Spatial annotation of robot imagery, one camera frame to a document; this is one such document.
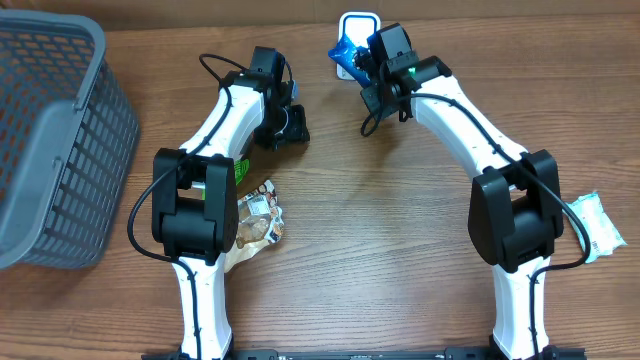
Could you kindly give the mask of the blue snack bar wrapper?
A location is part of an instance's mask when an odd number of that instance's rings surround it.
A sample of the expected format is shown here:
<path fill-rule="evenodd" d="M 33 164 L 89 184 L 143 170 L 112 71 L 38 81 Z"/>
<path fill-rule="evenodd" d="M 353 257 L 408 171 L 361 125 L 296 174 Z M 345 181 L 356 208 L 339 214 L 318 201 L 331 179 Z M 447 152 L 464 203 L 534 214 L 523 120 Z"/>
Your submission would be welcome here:
<path fill-rule="evenodd" d="M 357 60 L 368 55 L 367 47 L 356 45 L 348 36 L 343 35 L 333 49 L 328 51 L 328 56 L 337 65 L 337 76 L 340 80 L 356 81 L 360 86 L 366 88 L 371 85 L 371 80 L 365 70 L 358 64 Z"/>

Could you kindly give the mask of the green red snack bag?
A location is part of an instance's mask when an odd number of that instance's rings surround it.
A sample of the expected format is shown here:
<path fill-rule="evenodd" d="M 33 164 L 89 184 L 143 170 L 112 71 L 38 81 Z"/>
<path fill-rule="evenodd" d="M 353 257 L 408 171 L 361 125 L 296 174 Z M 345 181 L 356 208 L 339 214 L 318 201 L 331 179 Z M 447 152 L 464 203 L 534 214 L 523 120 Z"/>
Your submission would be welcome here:
<path fill-rule="evenodd" d="M 240 184 L 250 169 L 250 160 L 242 159 L 234 163 L 235 182 Z"/>

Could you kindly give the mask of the beige brown snack pouch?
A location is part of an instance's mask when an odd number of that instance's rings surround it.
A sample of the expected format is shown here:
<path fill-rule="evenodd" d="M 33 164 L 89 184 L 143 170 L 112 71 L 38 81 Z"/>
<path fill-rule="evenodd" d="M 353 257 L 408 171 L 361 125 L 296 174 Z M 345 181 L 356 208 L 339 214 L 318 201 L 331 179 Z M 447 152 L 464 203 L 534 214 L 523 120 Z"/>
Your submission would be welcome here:
<path fill-rule="evenodd" d="M 238 201 L 239 225 L 233 247 L 226 255 L 224 271 L 253 258 L 280 241 L 284 233 L 283 211 L 274 184 L 266 180 Z"/>

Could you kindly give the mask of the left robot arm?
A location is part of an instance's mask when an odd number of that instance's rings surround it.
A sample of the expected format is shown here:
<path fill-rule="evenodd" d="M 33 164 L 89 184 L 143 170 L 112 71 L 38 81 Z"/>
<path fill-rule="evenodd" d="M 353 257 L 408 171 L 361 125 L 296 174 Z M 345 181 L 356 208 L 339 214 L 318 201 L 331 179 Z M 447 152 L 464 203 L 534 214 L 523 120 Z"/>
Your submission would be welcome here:
<path fill-rule="evenodd" d="M 223 262 L 239 214 L 235 164 L 252 145 L 276 150 L 310 139 L 285 56 L 256 47 L 249 66 L 219 81 L 217 102 L 179 148 L 153 159 L 151 230 L 177 275 L 184 337 L 173 359 L 226 359 L 233 341 Z"/>

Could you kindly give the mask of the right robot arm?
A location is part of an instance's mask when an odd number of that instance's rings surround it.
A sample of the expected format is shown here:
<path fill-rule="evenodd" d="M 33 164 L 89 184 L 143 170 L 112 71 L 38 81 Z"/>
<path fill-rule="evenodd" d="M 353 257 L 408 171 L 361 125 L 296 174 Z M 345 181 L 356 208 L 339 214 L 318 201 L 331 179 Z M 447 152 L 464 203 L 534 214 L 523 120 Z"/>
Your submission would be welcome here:
<path fill-rule="evenodd" d="M 469 237 L 493 272 L 500 359 L 550 359 L 544 281 L 563 233 L 559 177 L 545 150 L 531 153 L 498 130 L 436 57 L 421 59 L 400 24 L 373 32 L 352 60 L 371 135 L 386 117 L 415 120 L 447 146 L 471 181 Z"/>

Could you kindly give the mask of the teal white snack packet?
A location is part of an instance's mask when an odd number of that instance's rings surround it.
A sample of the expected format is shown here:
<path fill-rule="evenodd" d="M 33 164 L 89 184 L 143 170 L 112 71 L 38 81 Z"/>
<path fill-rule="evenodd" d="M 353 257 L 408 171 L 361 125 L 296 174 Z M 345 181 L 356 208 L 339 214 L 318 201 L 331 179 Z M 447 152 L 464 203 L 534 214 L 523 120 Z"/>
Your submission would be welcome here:
<path fill-rule="evenodd" d="M 613 252 L 627 243 L 620 232 L 604 211 L 598 192 L 580 196 L 568 207 L 580 219 L 585 228 L 591 245 L 586 263 L 593 263 L 599 257 L 610 256 Z"/>

